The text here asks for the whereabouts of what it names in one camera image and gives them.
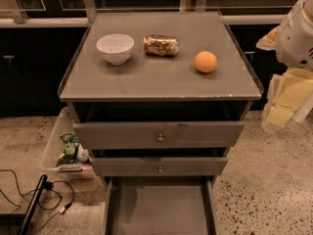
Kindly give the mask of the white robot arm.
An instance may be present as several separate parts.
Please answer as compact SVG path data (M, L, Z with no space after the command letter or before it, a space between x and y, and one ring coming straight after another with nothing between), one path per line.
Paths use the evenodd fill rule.
M287 66L269 83L262 128L283 129L292 119L302 122L313 107L313 0L298 0L279 26L258 40L256 47L276 52Z

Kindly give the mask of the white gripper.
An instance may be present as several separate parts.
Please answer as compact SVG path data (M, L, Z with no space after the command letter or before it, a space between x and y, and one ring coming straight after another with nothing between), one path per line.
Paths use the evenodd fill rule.
M256 47L265 51L276 49L280 63L295 67L282 75L273 75L262 114L262 128L276 132L291 120L303 122L313 109L312 0L298 0L280 26L259 39Z

